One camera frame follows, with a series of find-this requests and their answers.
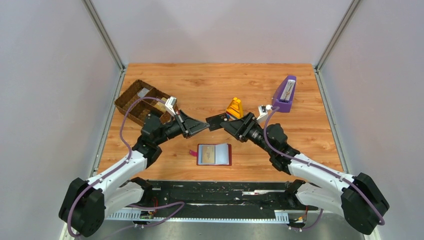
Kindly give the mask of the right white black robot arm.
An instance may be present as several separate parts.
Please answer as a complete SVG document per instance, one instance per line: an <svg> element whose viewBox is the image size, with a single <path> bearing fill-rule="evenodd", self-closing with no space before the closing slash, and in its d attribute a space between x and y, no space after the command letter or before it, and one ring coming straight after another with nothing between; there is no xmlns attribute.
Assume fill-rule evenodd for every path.
<svg viewBox="0 0 424 240"><path fill-rule="evenodd" d="M385 225L390 205L369 175L344 173L312 160L288 144L279 123L261 126L251 112L220 125L238 141L251 141L267 152L275 169L298 177L288 190L302 205L338 214L364 235Z"/></svg>

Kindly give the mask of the silver card in basket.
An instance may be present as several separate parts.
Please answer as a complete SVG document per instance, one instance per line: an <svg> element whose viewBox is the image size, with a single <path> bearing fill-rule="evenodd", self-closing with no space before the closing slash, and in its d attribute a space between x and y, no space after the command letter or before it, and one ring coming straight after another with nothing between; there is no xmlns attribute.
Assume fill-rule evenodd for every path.
<svg viewBox="0 0 424 240"><path fill-rule="evenodd" d="M144 87L137 93L137 96L142 99L142 98L148 97L149 92L150 92L150 89Z"/></svg>

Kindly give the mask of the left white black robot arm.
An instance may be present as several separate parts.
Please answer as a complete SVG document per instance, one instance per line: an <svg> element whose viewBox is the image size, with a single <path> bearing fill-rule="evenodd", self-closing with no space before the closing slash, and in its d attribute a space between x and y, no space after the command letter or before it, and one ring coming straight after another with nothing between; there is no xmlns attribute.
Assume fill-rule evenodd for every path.
<svg viewBox="0 0 424 240"><path fill-rule="evenodd" d="M179 135L188 139L209 126L182 110L167 123L148 114L141 135L126 156L102 173L87 180L78 177L69 184L58 217L70 230L76 231L74 237L93 235L110 215L147 200L145 193L152 186L135 174L146 170L159 158L160 144Z"/></svg>

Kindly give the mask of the red leather card holder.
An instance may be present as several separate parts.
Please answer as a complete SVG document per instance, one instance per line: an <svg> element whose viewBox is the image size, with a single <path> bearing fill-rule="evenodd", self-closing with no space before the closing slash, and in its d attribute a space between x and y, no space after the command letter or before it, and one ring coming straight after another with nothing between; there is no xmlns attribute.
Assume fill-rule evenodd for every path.
<svg viewBox="0 0 424 240"><path fill-rule="evenodd" d="M189 150L189 154L196 157L198 166L231 166L232 146L222 144L198 144L197 150Z"/></svg>

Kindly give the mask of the purple metronome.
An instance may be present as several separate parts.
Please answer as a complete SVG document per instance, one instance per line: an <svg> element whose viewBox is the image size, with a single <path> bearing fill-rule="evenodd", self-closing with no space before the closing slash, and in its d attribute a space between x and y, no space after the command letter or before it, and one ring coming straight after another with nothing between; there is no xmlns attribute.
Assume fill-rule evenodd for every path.
<svg viewBox="0 0 424 240"><path fill-rule="evenodd" d="M296 84L297 77L288 75L273 94L271 105L273 107L279 107L278 112L289 113L291 111Z"/></svg>

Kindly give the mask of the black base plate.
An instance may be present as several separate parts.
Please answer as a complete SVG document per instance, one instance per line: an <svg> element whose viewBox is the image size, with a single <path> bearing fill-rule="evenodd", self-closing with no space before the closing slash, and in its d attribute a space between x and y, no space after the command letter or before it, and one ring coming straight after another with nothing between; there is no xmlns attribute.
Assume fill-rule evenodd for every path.
<svg viewBox="0 0 424 240"><path fill-rule="evenodd" d="M316 211L304 206L286 193L288 182L225 182L225 181L159 181L150 180L149 189L141 201L143 207L158 207L155 217L167 217L178 207L176 218L193 219L271 219L276 210Z"/></svg>

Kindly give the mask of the yellow toy truck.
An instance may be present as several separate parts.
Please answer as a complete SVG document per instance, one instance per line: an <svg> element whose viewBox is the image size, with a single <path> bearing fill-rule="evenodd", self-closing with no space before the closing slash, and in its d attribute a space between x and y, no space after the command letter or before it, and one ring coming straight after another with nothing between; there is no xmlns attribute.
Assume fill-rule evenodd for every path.
<svg viewBox="0 0 424 240"><path fill-rule="evenodd" d="M242 101L238 97L234 97L225 110L227 117L231 120L239 120L244 117Z"/></svg>

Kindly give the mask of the gold card in basket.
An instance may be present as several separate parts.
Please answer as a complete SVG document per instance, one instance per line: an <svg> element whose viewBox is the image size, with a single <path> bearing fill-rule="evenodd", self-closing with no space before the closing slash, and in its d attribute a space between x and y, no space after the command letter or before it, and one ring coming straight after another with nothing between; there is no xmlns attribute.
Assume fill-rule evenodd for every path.
<svg viewBox="0 0 424 240"><path fill-rule="evenodd" d="M154 107L158 109L159 111L161 111L162 113L167 112L165 103L163 103L162 101L157 101Z"/></svg>

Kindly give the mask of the brown woven divided basket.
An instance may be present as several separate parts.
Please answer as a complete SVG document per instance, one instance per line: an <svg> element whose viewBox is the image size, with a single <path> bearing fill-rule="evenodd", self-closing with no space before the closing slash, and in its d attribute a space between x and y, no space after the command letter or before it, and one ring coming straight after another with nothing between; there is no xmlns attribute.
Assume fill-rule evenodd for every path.
<svg viewBox="0 0 424 240"><path fill-rule="evenodd" d="M137 93L142 89L150 89L150 92L147 97L142 98L135 106L132 107L131 111L128 113L127 118L140 125L144 125L144 121L148 114L155 115L159 117L162 123L167 123L171 120L171 115L168 112L161 112L156 109L154 105L157 101L165 102L170 95L159 90L158 88L137 79L133 82L114 102L118 111L125 115L128 108L138 99Z"/></svg>

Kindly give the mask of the black VIP card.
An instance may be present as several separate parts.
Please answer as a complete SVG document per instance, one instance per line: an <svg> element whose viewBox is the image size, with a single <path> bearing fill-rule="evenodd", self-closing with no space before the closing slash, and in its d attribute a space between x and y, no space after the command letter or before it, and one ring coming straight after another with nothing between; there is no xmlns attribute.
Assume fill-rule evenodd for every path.
<svg viewBox="0 0 424 240"><path fill-rule="evenodd" d="M221 123L227 122L228 116L226 113L220 113L214 116L207 117L205 120L209 124L208 129L212 132L221 129Z"/></svg>

